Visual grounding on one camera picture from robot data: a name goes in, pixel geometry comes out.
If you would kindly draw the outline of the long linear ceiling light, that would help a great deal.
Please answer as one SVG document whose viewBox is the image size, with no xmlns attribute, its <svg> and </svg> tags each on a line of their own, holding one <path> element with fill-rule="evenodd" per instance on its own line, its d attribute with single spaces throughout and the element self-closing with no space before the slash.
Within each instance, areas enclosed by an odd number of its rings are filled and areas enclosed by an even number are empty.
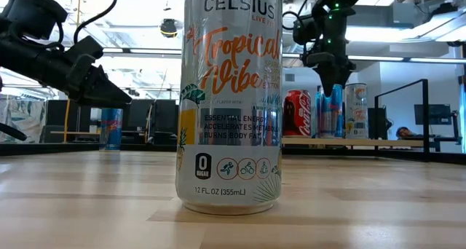
<svg viewBox="0 0 466 249">
<path fill-rule="evenodd" d="M 103 55 L 109 57 L 147 57 L 147 58 L 180 58 L 180 50 L 166 49 L 131 49 L 131 48 L 104 48 Z M 408 58 L 390 56 L 349 55 L 350 60 L 403 62 L 403 63 L 433 63 L 466 65 L 466 58 Z"/>
</svg>

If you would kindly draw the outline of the black frame wooden shelf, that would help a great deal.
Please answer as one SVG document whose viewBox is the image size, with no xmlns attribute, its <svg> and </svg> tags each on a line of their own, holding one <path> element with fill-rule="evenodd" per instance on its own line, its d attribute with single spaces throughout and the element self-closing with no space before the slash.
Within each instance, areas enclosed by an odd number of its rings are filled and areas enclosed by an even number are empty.
<svg viewBox="0 0 466 249">
<path fill-rule="evenodd" d="M 391 140 L 379 140 L 379 132 L 376 128 L 374 130 L 375 139 L 338 139 L 338 138 L 305 138 L 301 136 L 286 136 L 282 138 L 282 144 L 288 145 L 311 145 L 311 144 L 323 144 L 332 146 L 373 146 L 376 154 L 380 153 L 379 148 L 381 146 L 389 147 L 422 147 L 423 155 L 422 161 L 428 162 L 430 157 L 430 137 L 429 137 L 429 83 L 427 79 L 419 79 L 415 82 L 403 85 L 394 90 L 383 92 L 374 97 L 374 107 L 376 110 L 379 109 L 379 99 L 382 96 L 389 95 L 399 90 L 406 89 L 414 86 L 415 84 L 422 85 L 422 107 L 423 107 L 423 138 L 420 141 L 391 141 Z"/>
</svg>

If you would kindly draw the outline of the white green printed banner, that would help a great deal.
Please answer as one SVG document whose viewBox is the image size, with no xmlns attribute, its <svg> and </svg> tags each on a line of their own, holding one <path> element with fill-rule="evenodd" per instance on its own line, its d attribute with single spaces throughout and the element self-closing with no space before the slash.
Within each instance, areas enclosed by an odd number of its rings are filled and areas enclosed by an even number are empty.
<svg viewBox="0 0 466 249">
<path fill-rule="evenodd" d="M 0 98 L 0 123 L 24 133 L 27 138 L 19 141 L 0 133 L 0 143 L 39 143 L 46 122 L 46 101 Z"/>
</svg>

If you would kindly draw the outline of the white Celsius energy drink can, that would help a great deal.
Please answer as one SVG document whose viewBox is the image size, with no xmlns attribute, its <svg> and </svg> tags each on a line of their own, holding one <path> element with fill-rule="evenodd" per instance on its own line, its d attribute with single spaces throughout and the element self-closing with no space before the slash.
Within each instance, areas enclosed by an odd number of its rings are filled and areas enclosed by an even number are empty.
<svg viewBox="0 0 466 249">
<path fill-rule="evenodd" d="M 367 85 L 348 84 L 345 87 L 346 138 L 368 139 Z"/>
<path fill-rule="evenodd" d="M 185 0 L 175 187 L 238 216 L 281 194 L 283 0 Z"/>
</svg>

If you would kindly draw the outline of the black office partition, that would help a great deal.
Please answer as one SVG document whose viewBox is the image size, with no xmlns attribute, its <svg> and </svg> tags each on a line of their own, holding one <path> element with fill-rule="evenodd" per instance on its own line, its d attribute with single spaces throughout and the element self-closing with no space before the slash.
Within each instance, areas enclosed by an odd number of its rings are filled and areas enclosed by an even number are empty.
<svg viewBox="0 0 466 249">
<path fill-rule="evenodd" d="M 174 100 L 132 100 L 129 105 L 121 108 L 123 110 L 121 144 L 175 144 L 175 134 L 178 132 L 176 107 Z M 101 110 L 102 108 L 98 113 L 95 133 L 100 133 Z M 48 132 L 51 131 L 73 132 L 60 126 L 52 126 Z M 93 133 L 89 127 L 76 132 Z M 66 134 L 60 136 L 63 136 L 65 141 L 100 143 L 100 136 Z"/>
</svg>

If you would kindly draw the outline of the black computer monitor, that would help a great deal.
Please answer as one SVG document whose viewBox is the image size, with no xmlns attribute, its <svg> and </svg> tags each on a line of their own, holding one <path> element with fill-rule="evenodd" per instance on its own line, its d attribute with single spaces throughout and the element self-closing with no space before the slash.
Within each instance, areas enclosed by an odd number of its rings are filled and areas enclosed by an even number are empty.
<svg viewBox="0 0 466 249">
<path fill-rule="evenodd" d="M 414 106 L 416 125 L 424 124 L 424 107 L 422 104 Z M 449 104 L 430 104 L 428 107 L 429 125 L 451 125 L 451 107 Z"/>
</svg>

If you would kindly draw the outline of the wooden background desk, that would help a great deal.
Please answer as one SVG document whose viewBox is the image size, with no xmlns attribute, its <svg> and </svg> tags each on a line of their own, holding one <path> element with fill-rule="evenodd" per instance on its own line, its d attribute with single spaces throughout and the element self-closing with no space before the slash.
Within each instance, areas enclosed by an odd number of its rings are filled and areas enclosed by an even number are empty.
<svg viewBox="0 0 466 249">
<path fill-rule="evenodd" d="M 89 132 L 64 132 L 64 131 L 51 131 L 51 134 L 58 134 L 58 135 L 93 135 L 93 136 L 100 136 L 100 133 L 89 133 Z"/>
</svg>

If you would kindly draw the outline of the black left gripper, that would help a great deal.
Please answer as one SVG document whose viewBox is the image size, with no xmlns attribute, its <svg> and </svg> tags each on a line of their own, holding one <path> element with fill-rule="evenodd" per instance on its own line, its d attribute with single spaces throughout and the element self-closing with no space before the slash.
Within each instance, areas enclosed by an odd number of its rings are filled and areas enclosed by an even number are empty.
<svg viewBox="0 0 466 249">
<path fill-rule="evenodd" d="M 68 92 L 80 105 L 125 107 L 132 98 L 109 80 L 102 66 L 93 65 L 102 55 L 102 46 L 90 36 L 64 52 L 22 43 L 11 36 L 0 38 L 1 67 Z"/>
</svg>

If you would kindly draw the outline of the person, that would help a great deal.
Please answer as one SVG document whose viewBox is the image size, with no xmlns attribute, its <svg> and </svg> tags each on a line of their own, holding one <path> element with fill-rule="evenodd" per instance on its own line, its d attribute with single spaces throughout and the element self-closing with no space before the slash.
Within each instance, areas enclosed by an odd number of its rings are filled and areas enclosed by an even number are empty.
<svg viewBox="0 0 466 249">
<path fill-rule="evenodd" d="M 413 133 L 407 127 L 399 127 L 396 131 L 396 137 L 398 138 L 398 140 L 406 139 L 406 138 L 415 138 L 418 136 L 419 136 L 418 134 Z"/>
</svg>

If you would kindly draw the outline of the red Coca-Cola can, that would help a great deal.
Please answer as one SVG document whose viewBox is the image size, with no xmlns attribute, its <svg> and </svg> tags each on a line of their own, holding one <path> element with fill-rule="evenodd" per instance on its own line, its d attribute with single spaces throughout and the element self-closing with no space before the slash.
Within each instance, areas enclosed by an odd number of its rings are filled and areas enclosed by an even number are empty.
<svg viewBox="0 0 466 249">
<path fill-rule="evenodd" d="M 289 90 L 283 107 L 283 135 L 311 136 L 311 97 L 307 90 Z"/>
</svg>

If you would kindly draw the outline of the black aluminium table frame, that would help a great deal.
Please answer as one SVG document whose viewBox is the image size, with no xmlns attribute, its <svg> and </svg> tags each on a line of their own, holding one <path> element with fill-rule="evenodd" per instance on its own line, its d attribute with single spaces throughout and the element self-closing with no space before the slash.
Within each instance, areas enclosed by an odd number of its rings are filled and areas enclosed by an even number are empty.
<svg viewBox="0 0 466 249">
<path fill-rule="evenodd" d="M 38 143 L 38 144 L 0 144 L 0 157 L 30 154 L 54 154 L 77 151 L 97 151 L 94 143 Z M 466 154 L 430 153 L 428 157 L 423 152 L 401 150 L 358 150 L 358 149 L 305 149 L 299 147 L 282 148 L 284 155 L 291 156 L 336 156 L 336 157 L 381 157 L 390 159 L 410 160 L 416 162 L 437 162 L 466 166 Z"/>
</svg>

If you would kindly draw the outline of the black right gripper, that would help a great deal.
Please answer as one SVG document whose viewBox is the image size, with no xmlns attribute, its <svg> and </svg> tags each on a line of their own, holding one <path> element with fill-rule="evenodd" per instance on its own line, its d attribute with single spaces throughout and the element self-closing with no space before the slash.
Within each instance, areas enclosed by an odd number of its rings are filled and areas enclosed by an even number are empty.
<svg viewBox="0 0 466 249">
<path fill-rule="evenodd" d="M 333 86 L 344 86 L 355 70 L 356 65 L 350 62 L 346 54 L 347 18 L 355 11 L 351 7 L 334 7 L 325 10 L 323 7 L 312 11 L 312 39 L 314 46 L 306 53 L 306 66 L 316 66 L 323 92 L 330 97 Z"/>
</svg>

